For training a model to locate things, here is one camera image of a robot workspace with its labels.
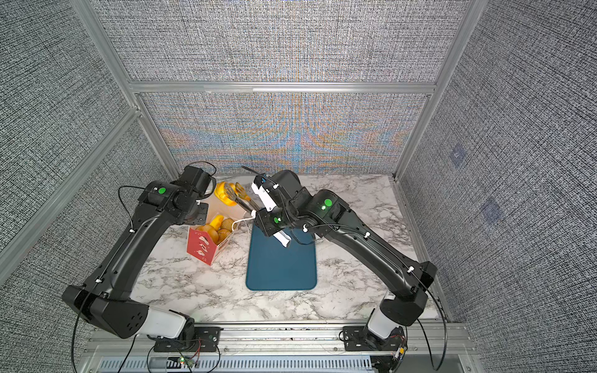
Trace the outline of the yellow striped croissant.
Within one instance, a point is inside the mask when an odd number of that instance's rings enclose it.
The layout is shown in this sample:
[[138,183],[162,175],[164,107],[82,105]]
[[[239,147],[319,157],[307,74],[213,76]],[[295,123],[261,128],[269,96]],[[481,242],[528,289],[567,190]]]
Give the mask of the yellow striped croissant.
[[225,217],[221,214],[217,214],[209,223],[209,225],[215,229],[216,231],[220,230],[220,226],[222,224],[222,221],[225,219]]

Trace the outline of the knot shaped bread roll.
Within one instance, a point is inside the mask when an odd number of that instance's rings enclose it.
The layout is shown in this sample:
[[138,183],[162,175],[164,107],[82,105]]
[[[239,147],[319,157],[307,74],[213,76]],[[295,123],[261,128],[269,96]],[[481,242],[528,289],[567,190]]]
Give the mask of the knot shaped bread roll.
[[214,229],[211,225],[200,225],[194,228],[196,231],[208,233],[211,241],[214,244],[219,243],[219,233],[216,229]]

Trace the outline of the red white paper gift bag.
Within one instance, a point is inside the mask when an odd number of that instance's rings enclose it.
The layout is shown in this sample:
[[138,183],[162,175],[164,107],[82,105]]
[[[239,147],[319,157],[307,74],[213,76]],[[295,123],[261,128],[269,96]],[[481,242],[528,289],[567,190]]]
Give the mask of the red white paper gift bag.
[[187,254],[208,266],[214,264],[242,223],[254,218],[249,201],[242,199],[247,207],[244,208],[229,199],[227,186],[236,192],[233,183],[218,183],[214,194],[205,200],[208,205],[206,222],[194,223],[188,229]]

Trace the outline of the small round crusty bun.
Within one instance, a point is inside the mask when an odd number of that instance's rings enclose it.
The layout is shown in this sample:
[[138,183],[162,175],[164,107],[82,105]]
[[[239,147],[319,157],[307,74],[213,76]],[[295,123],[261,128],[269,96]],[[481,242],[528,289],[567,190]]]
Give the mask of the small round crusty bun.
[[234,222],[235,221],[233,219],[224,219],[222,221],[220,229],[226,229],[226,230],[232,232],[233,231]]

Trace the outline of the striped yellow bun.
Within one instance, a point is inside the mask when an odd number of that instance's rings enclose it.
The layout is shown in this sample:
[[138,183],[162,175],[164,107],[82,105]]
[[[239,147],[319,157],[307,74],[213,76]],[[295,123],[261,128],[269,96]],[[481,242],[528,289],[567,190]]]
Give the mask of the striped yellow bun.
[[245,194],[243,187],[238,183],[221,182],[215,188],[217,199],[228,206],[235,206],[237,197],[246,200]]

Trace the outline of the flaky braided pastry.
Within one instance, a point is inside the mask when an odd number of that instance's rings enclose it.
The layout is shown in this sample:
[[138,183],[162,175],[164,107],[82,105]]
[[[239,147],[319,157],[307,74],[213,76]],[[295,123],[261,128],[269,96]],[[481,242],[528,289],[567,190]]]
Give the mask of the flaky braided pastry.
[[228,229],[220,229],[218,231],[218,235],[219,235],[219,240],[218,240],[218,244],[220,244],[221,242],[224,242],[230,235],[232,234],[232,232]]

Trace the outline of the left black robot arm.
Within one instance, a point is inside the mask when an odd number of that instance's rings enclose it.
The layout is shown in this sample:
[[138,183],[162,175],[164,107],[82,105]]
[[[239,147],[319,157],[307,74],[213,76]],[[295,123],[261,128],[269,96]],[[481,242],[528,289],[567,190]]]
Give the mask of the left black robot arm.
[[178,179],[152,181],[138,197],[129,224],[105,259],[81,285],[68,286],[62,300],[82,320],[122,339],[145,334],[176,340],[191,318],[132,299],[141,269],[172,225],[205,222],[216,180],[209,172],[186,166]]

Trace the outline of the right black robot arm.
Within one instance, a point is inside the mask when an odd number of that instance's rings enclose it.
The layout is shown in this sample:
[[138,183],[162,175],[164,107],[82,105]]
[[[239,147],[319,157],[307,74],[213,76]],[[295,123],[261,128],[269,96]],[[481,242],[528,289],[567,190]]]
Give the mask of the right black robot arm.
[[290,170],[273,176],[258,173],[251,188],[264,205],[256,212],[255,225],[265,236],[275,237],[284,247],[298,240],[293,236],[296,230],[324,238],[345,249],[387,286],[366,324],[370,337],[388,340],[395,329],[419,319],[437,274],[435,264],[402,254],[369,228],[348,202],[327,189],[311,194]]

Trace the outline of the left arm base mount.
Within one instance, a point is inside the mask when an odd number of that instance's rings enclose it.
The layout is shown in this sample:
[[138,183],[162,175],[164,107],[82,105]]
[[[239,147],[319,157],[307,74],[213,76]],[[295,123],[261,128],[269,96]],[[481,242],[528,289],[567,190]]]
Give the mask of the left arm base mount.
[[175,339],[155,338],[153,350],[157,353],[216,352],[221,332],[217,326],[188,327]]

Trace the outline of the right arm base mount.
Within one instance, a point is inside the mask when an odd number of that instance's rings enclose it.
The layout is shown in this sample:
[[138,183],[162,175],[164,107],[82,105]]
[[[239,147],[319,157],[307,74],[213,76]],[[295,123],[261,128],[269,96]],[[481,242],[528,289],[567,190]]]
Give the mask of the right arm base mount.
[[346,351],[399,351],[407,350],[407,337],[402,326],[394,328],[386,339],[377,337],[366,326],[345,326],[338,334]]

